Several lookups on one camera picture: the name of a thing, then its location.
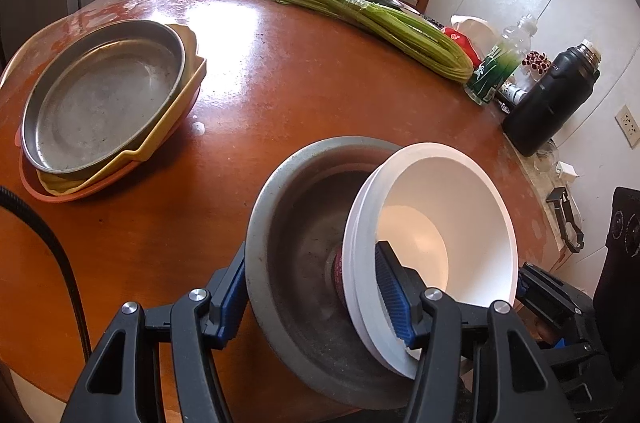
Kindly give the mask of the shallow metal pan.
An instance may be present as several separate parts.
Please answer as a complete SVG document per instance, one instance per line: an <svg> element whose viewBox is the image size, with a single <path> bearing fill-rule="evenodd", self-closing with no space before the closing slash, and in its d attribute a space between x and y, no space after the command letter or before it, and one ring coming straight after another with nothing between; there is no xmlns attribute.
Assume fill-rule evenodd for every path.
<svg viewBox="0 0 640 423"><path fill-rule="evenodd" d="M85 34L32 87L21 127L26 158L54 175L102 168L149 134L185 75L183 40L164 24L116 21Z"/></svg>

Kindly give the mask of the yellow plastic plate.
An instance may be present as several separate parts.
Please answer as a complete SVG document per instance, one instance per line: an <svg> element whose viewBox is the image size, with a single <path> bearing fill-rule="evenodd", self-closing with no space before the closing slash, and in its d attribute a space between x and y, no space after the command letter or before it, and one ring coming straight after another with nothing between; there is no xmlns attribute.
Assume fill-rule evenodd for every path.
<svg viewBox="0 0 640 423"><path fill-rule="evenodd" d="M29 195L49 202L63 203L88 197L110 186L133 171L141 163L148 161L152 154L177 131L179 123L186 118L194 106L202 81L206 76L206 60L196 54L195 33L187 26L171 24L186 46L186 79L181 83L178 96L171 102L152 130L134 148L122 150L103 169L94 172L85 180L79 178L54 177L37 171L21 154L21 182Z"/></svg>

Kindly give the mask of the red snack bag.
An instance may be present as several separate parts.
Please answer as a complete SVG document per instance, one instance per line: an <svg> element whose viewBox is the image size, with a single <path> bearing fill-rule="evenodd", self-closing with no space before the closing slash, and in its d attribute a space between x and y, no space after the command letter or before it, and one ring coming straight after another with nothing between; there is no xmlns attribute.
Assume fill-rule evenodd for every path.
<svg viewBox="0 0 640 423"><path fill-rule="evenodd" d="M471 60L473 68L477 68L480 65L480 58L478 58L477 52L474 50L471 41L466 35L450 27L443 27L442 33L461 47L465 55Z"/></svg>

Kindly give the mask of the black bottle opener tool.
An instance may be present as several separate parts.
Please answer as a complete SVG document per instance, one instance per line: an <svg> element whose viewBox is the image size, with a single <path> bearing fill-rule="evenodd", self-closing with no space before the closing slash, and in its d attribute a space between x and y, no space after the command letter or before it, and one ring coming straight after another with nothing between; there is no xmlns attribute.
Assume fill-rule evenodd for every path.
<svg viewBox="0 0 640 423"><path fill-rule="evenodd" d="M576 221L570 193L566 187L555 187L546 198L558 224L561 240L570 253L579 253L585 247L585 235Z"/></svg>

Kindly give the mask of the white plastic bag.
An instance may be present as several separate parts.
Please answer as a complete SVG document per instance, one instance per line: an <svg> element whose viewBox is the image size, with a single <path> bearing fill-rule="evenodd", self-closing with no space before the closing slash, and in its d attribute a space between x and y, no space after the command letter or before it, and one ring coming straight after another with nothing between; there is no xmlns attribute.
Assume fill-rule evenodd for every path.
<svg viewBox="0 0 640 423"><path fill-rule="evenodd" d="M498 43L500 34L482 18L463 15L450 17L451 27L463 34L471 43L477 57L484 59Z"/></svg>

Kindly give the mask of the black thermos flask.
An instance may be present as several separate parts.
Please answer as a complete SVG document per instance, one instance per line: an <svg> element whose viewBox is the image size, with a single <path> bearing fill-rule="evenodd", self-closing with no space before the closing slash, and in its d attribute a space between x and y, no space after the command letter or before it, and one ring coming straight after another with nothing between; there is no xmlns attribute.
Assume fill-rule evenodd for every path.
<svg viewBox="0 0 640 423"><path fill-rule="evenodd" d="M587 39L554 58L550 69L501 124L522 156L531 157L544 146L591 96L600 62L599 51Z"/></svg>

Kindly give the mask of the pink plastic plate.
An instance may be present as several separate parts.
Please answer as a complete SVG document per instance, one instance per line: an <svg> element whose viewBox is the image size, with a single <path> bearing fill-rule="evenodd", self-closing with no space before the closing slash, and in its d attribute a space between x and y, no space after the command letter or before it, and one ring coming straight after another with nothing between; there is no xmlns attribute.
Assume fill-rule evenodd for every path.
<svg viewBox="0 0 640 423"><path fill-rule="evenodd" d="M32 198L39 201L65 203L86 198L113 185L117 180L137 169L140 164L148 161L154 152L167 142L189 114L198 99L198 94L200 94L200 87L181 92L160 120L160 125L152 129L152 133L146 136L137 150L122 151L114 162L108 163L105 169L99 170L86 180L66 180L66 178L58 178L37 171L27 162L23 150L20 150L18 175L24 189Z"/></svg>

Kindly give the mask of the large grey metal bowl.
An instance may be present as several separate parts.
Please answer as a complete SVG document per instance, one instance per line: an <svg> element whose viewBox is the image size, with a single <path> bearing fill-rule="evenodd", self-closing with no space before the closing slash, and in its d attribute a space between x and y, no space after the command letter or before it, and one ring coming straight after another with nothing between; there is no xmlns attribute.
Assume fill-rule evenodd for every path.
<svg viewBox="0 0 640 423"><path fill-rule="evenodd" d="M297 150L262 186L245 238L250 305L272 350L314 391L362 409L404 407L412 383L362 343L334 264L360 187L397 149L340 136Z"/></svg>

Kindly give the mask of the green label plastic bottle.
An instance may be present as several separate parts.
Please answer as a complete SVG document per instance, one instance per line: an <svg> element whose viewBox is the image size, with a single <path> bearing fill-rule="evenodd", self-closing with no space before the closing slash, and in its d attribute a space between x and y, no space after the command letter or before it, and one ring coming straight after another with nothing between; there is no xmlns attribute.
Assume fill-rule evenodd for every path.
<svg viewBox="0 0 640 423"><path fill-rule="evenodd" d="M464 85L465 93L473 102L480 106L491 102L498 88L529 53L530 41L537 30L537 19L531 14L503 29L497 43Z"/></svg>

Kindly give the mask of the small white jar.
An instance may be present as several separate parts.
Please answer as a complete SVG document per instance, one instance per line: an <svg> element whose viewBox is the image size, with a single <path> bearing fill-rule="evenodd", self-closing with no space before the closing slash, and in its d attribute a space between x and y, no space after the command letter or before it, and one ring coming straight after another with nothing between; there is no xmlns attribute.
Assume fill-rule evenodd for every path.
<svg viewBox="0 0 640 423"><path fill-rule="evenodd" d="M499 94L506 102L516 106L523 100L527 92L513 82L506 82L499 88Z"/></svg>

